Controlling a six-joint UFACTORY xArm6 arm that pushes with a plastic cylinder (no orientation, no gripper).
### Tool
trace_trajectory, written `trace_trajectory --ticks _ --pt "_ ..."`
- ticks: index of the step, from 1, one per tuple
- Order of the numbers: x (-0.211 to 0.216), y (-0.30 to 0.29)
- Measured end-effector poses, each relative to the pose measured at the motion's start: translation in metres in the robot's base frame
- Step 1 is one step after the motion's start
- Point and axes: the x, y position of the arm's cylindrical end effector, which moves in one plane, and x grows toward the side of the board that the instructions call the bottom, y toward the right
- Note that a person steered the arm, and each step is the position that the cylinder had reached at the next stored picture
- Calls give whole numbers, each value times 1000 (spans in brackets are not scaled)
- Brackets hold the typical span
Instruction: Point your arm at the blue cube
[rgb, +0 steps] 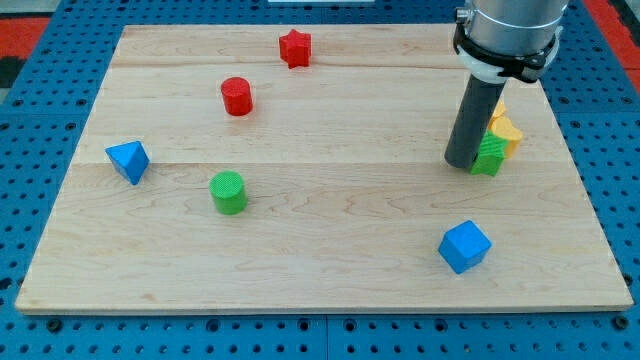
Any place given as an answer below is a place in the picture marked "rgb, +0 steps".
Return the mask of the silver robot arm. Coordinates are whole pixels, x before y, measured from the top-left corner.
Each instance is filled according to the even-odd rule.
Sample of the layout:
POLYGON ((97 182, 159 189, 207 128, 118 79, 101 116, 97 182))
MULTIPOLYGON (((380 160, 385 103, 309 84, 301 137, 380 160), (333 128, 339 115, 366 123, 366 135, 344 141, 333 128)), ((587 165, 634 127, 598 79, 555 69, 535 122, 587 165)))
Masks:
POLYGON ((568 0, 466 0, 455 9, 453 48, 489 84, 536 82, 555 59, 568 0))

